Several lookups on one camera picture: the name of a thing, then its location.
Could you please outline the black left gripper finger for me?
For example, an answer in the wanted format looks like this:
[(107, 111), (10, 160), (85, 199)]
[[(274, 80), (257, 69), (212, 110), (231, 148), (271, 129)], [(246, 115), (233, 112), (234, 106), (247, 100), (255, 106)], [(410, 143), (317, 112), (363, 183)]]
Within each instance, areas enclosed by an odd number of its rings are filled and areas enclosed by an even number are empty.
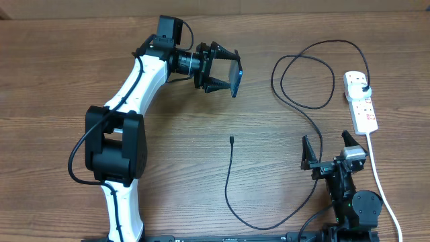
[(221, 89), (231, 89), (231, 84), (214, 77), (204, 77), (203, 89), (206, 93)]
[(222, 60), (240, 60), (239, 53), (237, 51), (230, 52), (222, 47), (217, 42), (212, 42), (210, 46), (210, 58), (211, 59), (222, 59)]

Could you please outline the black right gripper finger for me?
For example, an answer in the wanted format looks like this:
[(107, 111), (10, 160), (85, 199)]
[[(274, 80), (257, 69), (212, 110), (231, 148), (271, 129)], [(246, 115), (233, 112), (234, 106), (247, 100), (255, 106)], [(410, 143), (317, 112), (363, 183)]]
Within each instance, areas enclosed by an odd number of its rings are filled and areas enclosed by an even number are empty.
[(311, 165), (317, 162), (318, 159), (316, 158), (308, 137), (305, 135), (302, 137), (302, 161), (300, 168), (302, 170), (309, 170), (311, 169)]
[(344, 130), (341, 134), (345, 147), (359, 146), (359, 143), (350, 135), (347, 130)]

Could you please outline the blue screen smartphone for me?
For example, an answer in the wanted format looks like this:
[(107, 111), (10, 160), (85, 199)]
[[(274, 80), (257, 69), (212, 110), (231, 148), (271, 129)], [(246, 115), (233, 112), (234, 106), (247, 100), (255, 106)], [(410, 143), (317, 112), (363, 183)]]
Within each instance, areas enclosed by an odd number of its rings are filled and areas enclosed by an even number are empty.
[(229, 74), (228, 74), (232, 97), (237, 96), (237, 92), (239, 90), (239, 85), (240, 85), (242, 76), (243, 76), (243, 68), (241, 65), (241, 61), (233, 60), (231, 62)]

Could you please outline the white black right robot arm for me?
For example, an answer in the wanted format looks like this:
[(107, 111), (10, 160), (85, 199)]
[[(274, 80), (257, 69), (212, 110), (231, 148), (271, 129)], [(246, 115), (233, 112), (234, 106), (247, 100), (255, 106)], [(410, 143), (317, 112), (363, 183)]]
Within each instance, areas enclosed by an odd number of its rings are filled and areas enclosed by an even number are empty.
[[(370, 190), (356, 190), (352, 175), (364, 168), (369, 155), (348, 131), (341, 134), (345, 147), (332, 161), (316, 159), (307, 136), (302, 137), (302, 170), (311, 170), (314, 181), (325, 180), (331, 203), (312, 215), (297, 234), (297, 241), (378, 241), (374, 229), (382, 211), (383, 200)], [(319, 231), (306, 232), (315, 218), (333, 209), (336, 222), (327, 223)]]

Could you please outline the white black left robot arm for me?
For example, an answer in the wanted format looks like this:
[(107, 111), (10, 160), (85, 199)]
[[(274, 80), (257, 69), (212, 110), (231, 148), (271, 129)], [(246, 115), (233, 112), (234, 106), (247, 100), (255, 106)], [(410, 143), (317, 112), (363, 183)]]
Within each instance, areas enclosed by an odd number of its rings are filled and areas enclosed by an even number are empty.
[(79, 184), (102, 188), (110, 220), (104, 241), (144, 241), (138, 205), (138, 180), (148, 157), (144, 115), (171, 73), (193, 79), (206, 93), (229, 89), (237, 95), (243, 75), (238, 51), (217, 42), (202, 42), (195, 52), (179, 48), (187, 25), (160, 15), (157, 32), (132, 53), (134, 66), (117, 94), (85, 114), (85, 133), (71, 151), (68, 173)]

